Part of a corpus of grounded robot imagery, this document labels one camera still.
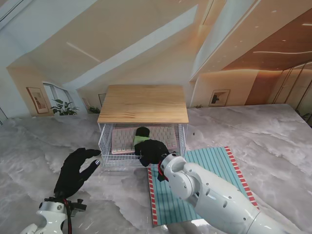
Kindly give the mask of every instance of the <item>striped rug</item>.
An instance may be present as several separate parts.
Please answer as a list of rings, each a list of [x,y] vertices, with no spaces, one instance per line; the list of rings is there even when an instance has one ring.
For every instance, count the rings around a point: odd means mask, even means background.
[[[185,159],[188,162],[198,163],[206,170],[232,183],[258,208],[229,147],[213,147],[188,151],[185,154]],[[195,213],[190,204],[176,198],[171,193],[167,181],[159,182],[157,180],[157,175],[157,166],[153,165],[148,168],[153,225],[200,219],[201,217]]]

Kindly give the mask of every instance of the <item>glass door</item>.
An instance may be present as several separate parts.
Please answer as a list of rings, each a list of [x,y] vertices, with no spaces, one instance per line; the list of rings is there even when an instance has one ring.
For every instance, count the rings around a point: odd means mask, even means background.
[[[312,78],[310,79],[309,86],[306,89],[297,110],[308,125],[312,126]]]
[[[308,98],[308,87],[312,80],[312,62],[307,63],[301,71],[300,76],[296,80],[292,87],[290,94],[288,95],[285,103],[289,104],[295,110],[298,109],[300,102],[303,101],[303,97],[306,94]]]
[[[289,99],[288,97],[290,95],[290,92],[293,90],[293,86],[295,85],[303,66],[304,64],[296,66],[290,71],[290,73],[284,80],[282,87],[278,92],[276,99],[274,100],[274,103],[285,103],[286,100]]]
[[[2,111],[2,109],[0,108],[0,125],[3,125],[3,122],[5,120],[7,120],[8,118],[6,117],[6,115],[4,114],[4,112]]]

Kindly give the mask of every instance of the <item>potted plant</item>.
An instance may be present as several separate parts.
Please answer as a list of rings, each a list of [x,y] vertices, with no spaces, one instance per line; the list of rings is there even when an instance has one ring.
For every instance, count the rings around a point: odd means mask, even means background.
[[[90,106],[89,111],[94,113],[94,114],[99,114],[101,110],[98,107]]]
[[[79,110],[78,107],[71,107],[71,102],[63,102],[60,99],[53,100],[57,103],[57,106],[52,106],[51,109],[53,110],[53,113],[59,113],[60,116],[73,116],[77,115],[77,110]]]

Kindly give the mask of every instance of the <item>black glove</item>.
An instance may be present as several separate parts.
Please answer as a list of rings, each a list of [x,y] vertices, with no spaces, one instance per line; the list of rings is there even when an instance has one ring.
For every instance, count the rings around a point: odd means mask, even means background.
[[[167,156],[169,151],[164,143],[158,140],[145,140],[135,145],[135,154],[141,155],[140,162],[144,167],[151,164],[158,164],[163,156]]]
[[[60,175],[54,189],[55,197],[68,198],[74,195],[99,166],[100,160],[94,160],[81,173],[79,172],[80,167],[87,158],[98,156],[100,153],[100,150],[86,150],[85,148],[79,148],[71,153],[65,159],[60,170]]]

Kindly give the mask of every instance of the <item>keyboard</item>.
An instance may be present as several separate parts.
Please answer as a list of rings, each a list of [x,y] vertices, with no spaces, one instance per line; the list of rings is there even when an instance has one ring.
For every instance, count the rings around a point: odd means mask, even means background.
[[[177,149],[174,126],[147,127],[150,130],[150,139],[163,142],[168,150]],[[112,154],[130,154],[135,152],[133,145],[137,128],[117,128],[112,135]]]

